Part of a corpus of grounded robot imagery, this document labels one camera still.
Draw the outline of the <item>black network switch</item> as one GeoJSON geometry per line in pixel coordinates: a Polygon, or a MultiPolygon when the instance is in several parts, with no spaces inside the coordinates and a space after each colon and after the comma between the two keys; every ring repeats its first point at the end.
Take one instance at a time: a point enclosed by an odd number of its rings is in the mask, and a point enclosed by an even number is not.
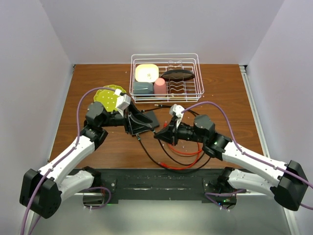
{"type": "Polygon", "coordinates": [[[156,129],[160,126],[159,121],[154,113],[154,111],[148,111],[144,113],[145,116],[147,116],[148,118],[150,118],[152,120],[152,122],[150,123],[150,125],[156,129]]]}

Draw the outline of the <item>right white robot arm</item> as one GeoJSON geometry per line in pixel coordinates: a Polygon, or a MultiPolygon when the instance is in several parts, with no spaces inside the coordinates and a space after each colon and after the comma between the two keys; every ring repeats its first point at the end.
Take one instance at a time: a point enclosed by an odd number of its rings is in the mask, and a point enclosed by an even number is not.
{"type": "Polygon", "coordinates": [[[219,134],[207,115],[198,115],[190,126],[173,116],[170,123],[154,135],[155,139],[176,145],[179,140],[202,143],[203,152],[211,158],[236,164],[245,169],[225,169],[218,178],[223,192],[246,189],[274,198],[282,207],[297,211],[308,189],[308,179],[300,163],[270,159],[219,134]]]}

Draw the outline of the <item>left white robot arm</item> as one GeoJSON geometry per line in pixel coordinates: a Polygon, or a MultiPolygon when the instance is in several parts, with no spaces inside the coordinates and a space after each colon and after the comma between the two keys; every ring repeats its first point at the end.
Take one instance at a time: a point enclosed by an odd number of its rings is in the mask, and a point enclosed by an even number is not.
{"type": "Polygon", "coordinates": [[[23,177],[20,204],[43,218],[50,218],[61,203],[74,194],[101,188],[101,173],[84,167],[75,175],[69,173],[105,140],[107,126],[124,126],[125,132],[136,135],[153,130],[152,119],[139,111],[133,103],[124,110],[108,112],[100,102],[89,105],[84,127],[74,142],[57,158],[35,171],[28,170],[23,177]]]}

